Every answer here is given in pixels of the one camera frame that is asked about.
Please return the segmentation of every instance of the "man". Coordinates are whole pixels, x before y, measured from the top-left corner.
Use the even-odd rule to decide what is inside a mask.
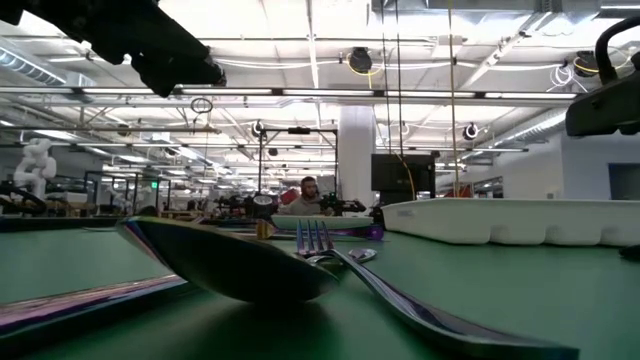
[[[293,200],[291,204],[280,209],[282,215],[331,215],[332,209],[322,211],[320,208],[320,195],[318,194],[318,186],[316,180],[311,176],[307,176],[300,182],[300,197]]]

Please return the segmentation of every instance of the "fork handle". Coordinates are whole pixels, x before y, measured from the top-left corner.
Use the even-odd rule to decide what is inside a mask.
[[[422,303],[339,251],[327,250],[322,255],[339,259],[395,315],[436,345],[490,359],[577,360],[579,357],[578,349],[489,329]]]

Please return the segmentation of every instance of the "fork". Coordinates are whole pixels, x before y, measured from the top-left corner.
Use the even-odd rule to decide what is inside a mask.
[[[298,221],[296,245],[299,255],[305,258],[322,255],[338,259],[396,316],[435,345],[467,356],[490,359],[578,359],[578,349],[490,329],[422,303],[336,250],[324,221],[320,226],[316,221],[314,230],[315,245],[311,222],[307,222],[306,239],[309,245],[305,247],[305,229]]]

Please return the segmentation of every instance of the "white organizer tray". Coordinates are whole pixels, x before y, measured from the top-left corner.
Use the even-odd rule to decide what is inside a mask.
[[[387,230],[451,244],[640,244],[640,201],[432,199],[382,211]]]
[[[298,227],[298,220],[306,226],[307,221],[314,224],[324,221],[329,230],[351,229],[371,225],[373,218],[370,217],[338,217],[338,216],[296,216],[296,215],[272,215],[271,220],[278,229],[295,230]]]

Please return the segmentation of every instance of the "purple object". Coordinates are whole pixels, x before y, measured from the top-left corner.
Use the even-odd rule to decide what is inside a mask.
[[[168,275],[3,305],[0,307],[0,336],[184,283],[182,278]]]

